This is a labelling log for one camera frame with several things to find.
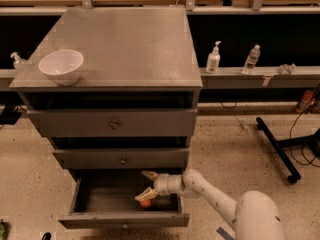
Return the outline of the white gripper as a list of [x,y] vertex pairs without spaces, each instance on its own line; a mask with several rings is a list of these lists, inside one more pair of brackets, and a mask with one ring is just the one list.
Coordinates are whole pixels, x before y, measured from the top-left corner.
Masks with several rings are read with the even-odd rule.
[[143,170],[142,174],[154,181],[154,189],[148,187],[141,194],[135,197],[138,202],[154,199],[158,194],[167,196],[169,194],[180,195],[183,190],[183,181],[181,175],[158,174],[154,171]]

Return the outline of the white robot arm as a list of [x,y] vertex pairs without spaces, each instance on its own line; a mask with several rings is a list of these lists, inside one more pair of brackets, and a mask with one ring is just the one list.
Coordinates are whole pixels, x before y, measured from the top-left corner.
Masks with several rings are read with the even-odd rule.
[[169,194],[203,197],[233,229],[235,240],[287,240],[276,203],[262,192],[247,191],[234,200],[194,169],[186,169],[181,175],[146,170],[142,174],[153,186],[135,197],[138,202]]

